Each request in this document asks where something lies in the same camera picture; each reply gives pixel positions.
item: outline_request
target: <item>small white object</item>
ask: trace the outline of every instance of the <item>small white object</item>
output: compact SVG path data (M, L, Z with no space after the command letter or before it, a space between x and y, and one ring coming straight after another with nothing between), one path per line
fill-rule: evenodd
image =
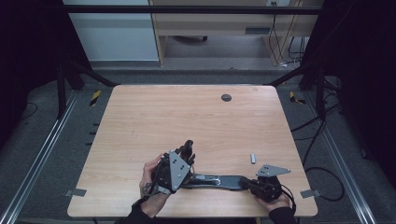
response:
M256 164L256 155L254 153L250 154L250 161L252 164Z

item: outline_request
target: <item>yellow and black tape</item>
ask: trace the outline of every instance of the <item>yellow and black tape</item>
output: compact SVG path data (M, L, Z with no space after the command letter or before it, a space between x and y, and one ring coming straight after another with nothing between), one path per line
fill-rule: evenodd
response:
M94 105L96 104L96 101L98 100L98 98L99 98L99 96L100 96L100 93L101 93L101 91L96 91L96 92L93 94L92 99L91 99L91 102L90 102L90 106L94 106Z
M294 96L294 92L290 92L290 101L291 102L295 102L295 103L299 103L300 105L305 105L306 102L305 100L300 100L300 99L296 99L296 97Z

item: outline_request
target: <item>gray floor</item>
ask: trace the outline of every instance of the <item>gray floor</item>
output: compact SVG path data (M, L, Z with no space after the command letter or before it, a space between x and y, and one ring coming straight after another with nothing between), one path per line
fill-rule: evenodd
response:
M286 68L272 66L259 37L210 36L206 42L196 38L174 37L169 41L163 67L139 66L135 70L98 70L98 73L122 84L261 85L286 74L293 66L294 63L290 63ZM94 139L90 132L97 129L93 124L100 122L111 88L88 77L84 79L87 84L83 91L78 92L70 118L20 212L20 223L91 222L89 219L74 219L67 215L70 198L64 196L64 191L74 188L78 182L90 151L87 143ZM305 100L315 95L312 91L300 91L298 80L299 77L294 78L276 88L290 128L297 127L315 116L309 104L300 105L290 101L290 91L294 91L297 98ZM89 106L89 102L96 90L101 90L102 94L96 106L92 107ZM37 105L37 111L20 122L0 151L0 213L11 203L55 123L56 99L54 82L32 91L29 102ZM329 96L327 100L327 107L338 103L335 96ZM34 111L35 106L28 105L24 116L29 116ZM396 190L384 177L375 161L361 157L359 143L344 115L334 110L326 120L326 128L358 183L376 222L396 223ZM311 140L297 139L312 137L317 129L318 124L314 123L293 133L301 157L307 151ZM337 168L329 152L329 144L323 134L313 145L305 167L320 166L337 174ZM312 188L319 189L323 195L329 198L340 195L340 185L331 175L312 171L307 176ZM302 218L302 223L361 223L350 195L345 195L341 201L335 203L323 198L316 198L316 202L318 214L315 217ZM106 223L111 222L113 218L98 220L100 223ZM271 223L266 218L262 222Z

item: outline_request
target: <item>person's left hand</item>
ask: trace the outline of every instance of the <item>person's left hand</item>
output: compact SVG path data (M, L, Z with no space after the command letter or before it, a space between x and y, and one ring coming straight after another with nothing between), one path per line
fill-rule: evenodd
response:
M142 180L139 183L141 194L143 192L143 187L145 187L147 183L152 183L151 174L155 171L155 168L157 167L158 162L160 162L162 156L163 154L153 161L146 162L145 167L143 168ZM140 208L149 217L155 217L161 209L163 209L168 198L169 195L160 192L150 196L147 201L141 203Z

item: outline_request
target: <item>person's hand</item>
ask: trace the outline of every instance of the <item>person's hand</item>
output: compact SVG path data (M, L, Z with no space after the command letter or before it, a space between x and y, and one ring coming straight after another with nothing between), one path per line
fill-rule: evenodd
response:
M155 171L155 168L157 167L158 162L160 162L162 156L163 154L158 156L153 161L146 162L145 167L143 168L142 180L139 184L141 193L143 192L143 187L145 187L147 183L152 183L151 174ZM163 206L165 205L168 198L169 195L163 193L152 195L147 201L140 204L140 208L149 217L155 217L161 211L161 209L163 209Z
M285 194L281 194L278 199L274 200L273 202L267 203L263 201L262 199L254 196L254 200L256 200L257 203L261 204L265 210L267 210L268 214L279 207L290 207L290 199L288 196Z

